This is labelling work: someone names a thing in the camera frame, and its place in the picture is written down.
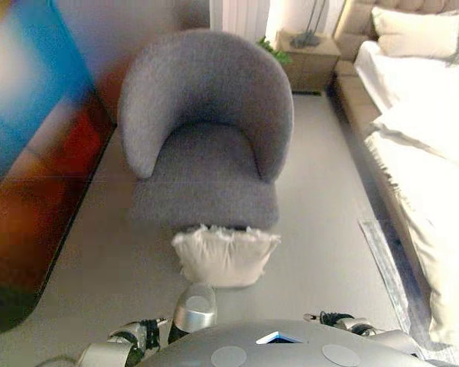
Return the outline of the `dark left robot hand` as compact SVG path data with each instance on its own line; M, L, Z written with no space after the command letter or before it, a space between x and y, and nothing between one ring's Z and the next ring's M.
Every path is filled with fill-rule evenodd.
M161 348L160 328L168 325L171 321L171 318L165 317L139 321L139 325L142 327L143 348L145 350L159 350Z

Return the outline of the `dark right robot hand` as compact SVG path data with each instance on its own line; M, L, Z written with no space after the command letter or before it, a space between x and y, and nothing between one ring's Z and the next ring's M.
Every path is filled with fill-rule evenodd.
M303 319L305 321L318 321L322 325L335 326L342 319L354 319L354 316L348 313L325 312L321 311L319 314L304 313Z

